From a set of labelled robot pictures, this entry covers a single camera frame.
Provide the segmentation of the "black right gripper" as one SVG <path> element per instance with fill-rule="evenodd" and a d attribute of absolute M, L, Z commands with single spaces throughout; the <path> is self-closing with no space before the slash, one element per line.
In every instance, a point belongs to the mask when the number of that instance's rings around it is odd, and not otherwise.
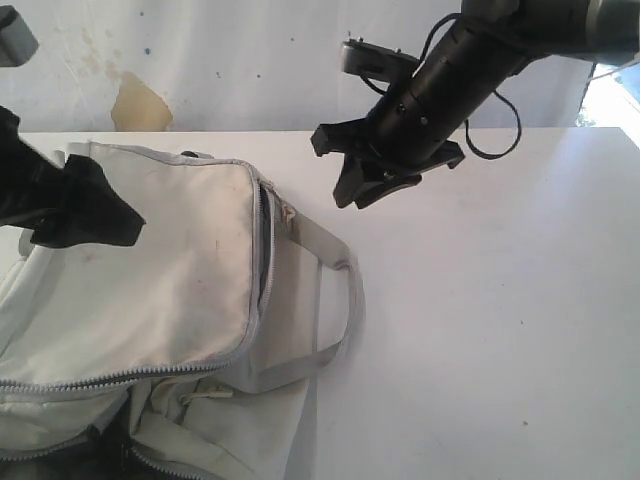
<path fill-rule="evenodd" d="M 333 190 L 338 208 L 365 209 L 386 196 L 415 187 L 435 164 L 436 151 L 473 112 L 526 61 L 523 48 L 500 37 L 479 19 L 450 14 L 437 24 L 441 38 L 427 37 L 429 50 L 410 77 L 394 83 L 357 77 L 387 88 L 362 119 L 322 124 L 311 137 L 316 155 L 344 154 Z M 384 178 L 360 190 L 361 161 L 406 177 Z"/>

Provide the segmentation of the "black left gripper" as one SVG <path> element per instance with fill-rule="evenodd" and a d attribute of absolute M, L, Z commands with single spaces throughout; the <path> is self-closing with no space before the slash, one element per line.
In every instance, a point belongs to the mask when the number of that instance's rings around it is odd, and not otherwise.
<path fill-rule="evenodd" d="M 48 248 L 134 246 L 145 220 L 103 168 L 77 154 L 55 166 L 19 137 L 19 124 L 1 109 L 1 224 L 33 230 L 31 242 Z"/>

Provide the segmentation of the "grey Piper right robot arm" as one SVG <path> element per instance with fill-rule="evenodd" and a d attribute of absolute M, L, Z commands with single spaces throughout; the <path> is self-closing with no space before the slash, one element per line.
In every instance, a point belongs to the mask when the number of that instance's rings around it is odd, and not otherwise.
<path fill-rule="evenodd" d="M 344 157 L 336 205 L 364 209 L 430 170 L 457 167 L 474 144 L 452 133 L 531 63 L 560 56 L 622 67 L 638 53 L 635 1 L 465 1 L 433 27 L 419 56 L 345 41 L 343 71 L 379 98 L 361 119 L 320 125 L 311 143 L 318 156 Z"/>

